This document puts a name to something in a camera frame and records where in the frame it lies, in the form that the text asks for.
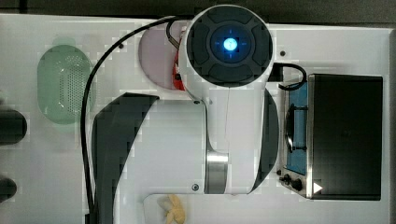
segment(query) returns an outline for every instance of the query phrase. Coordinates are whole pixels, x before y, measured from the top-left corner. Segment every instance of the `circular button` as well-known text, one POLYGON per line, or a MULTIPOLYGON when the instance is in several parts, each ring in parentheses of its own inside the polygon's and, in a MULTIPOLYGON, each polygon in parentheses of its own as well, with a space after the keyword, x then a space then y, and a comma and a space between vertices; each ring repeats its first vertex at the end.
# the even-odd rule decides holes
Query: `circular button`
POLYGON ((210 37, 213 55, 222 63, 240 63, 251 51, 251 34, 242 24, 220 26, 210 37))
POLYGON ((223 46, 225 49, 232 51, 235 50, 236 47, 238 46, 238 43, 234 38, 227 38, 224 40, 223 46))

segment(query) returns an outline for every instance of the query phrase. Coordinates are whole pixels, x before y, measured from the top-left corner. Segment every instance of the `mesh strainer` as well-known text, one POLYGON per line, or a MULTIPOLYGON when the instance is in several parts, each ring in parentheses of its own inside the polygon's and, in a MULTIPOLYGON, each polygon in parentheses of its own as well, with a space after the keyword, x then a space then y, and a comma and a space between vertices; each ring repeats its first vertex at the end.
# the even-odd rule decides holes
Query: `mesh strainer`
MULTIPOLYGON (((41 112, 58 124, 79 119, 90 72, 91 63, 81 50, 68 45, 49 49, 37 68, 37 101, 41 112)), ((88 107, 93 105, 94 95, 93 83, 88 107)))

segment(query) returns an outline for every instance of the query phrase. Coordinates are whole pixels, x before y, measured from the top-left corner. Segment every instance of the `black panel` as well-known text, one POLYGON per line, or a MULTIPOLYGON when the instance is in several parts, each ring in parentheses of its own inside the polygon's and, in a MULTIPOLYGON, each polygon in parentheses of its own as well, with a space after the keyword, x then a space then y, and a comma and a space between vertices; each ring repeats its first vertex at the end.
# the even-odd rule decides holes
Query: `black panel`
POLYGON ((215 7, 207 13, 207 16, 214 23, 238 21, 243 24, 248 23, 248 21, 253 17, 250 12, 240 10, 238 7, 215 7))
POLYGON ((193 31, 192 55, 196 63, 202 64, 209 59, 209 54, 206 49, 206 39, 209 33, 209 28, 201 23, 195 26, 193 31))
POLYGON ((259 25, 252 29, 251 31, 256 40, 256 50, 253 54, 253 61, 259 66, 267 67, 271 60, 273 53, 273 43, 270 33, 265 28, 265 26, 259 25))
POLYGON ((259 170, 251 191, 255 190, 268 176, 275 165, 278 152, 279 120, 276 104, 268 90, 264 94, 264 118, 262 125, 262 153, 259 170))
POLYGON ((247 65, 230 68, 215 64, 209 71, 209 74, 212 74, 209 80, 212 80, 216 83, 231 82, 230 85, 232 85, 232 83, 242 82, 253 76, 250 68, 247 65))
POLYGON ((96 183, 95 217, 113 223, 113 203, 131 146, 157 96, 125 93, 96 115, 92 130, 92 161, 96 183))
POLYGON ((315 75, 314 83, 312 175, 323 189, 313 199, 379 200, 382 77, 315 75))

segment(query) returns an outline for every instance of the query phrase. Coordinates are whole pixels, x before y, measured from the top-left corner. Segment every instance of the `electronic device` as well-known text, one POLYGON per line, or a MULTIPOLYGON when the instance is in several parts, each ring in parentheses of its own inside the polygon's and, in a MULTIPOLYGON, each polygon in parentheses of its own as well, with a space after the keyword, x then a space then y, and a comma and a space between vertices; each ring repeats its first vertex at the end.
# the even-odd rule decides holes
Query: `electronic device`
POLYGON ((284 92, 283 186, 314 200, 380 200, 382 83, 314 74, 284 92))

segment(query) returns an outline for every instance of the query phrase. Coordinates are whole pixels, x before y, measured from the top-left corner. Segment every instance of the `black knob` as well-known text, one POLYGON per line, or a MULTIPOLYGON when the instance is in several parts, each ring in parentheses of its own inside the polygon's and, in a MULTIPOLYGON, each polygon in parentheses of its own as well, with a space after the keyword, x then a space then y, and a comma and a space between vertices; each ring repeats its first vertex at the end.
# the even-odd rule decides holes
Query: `black knob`
POLYGON ((5 176, 0 175, 0 203, 12 198, 17 192, 17 184, 5 176))
POLYGON ((283 181, 283 183, 285 183, 285 185, 289 185, 291 178, 289 175, 284 175, 283 177, 280 177, 279 180, 283 181))
POLYGON ((301 182, 301 179, 299 179, 299 178, 295 179, 295 180, 291 180, 291 186, 298 191, 303 189, 303 183, 301 182))

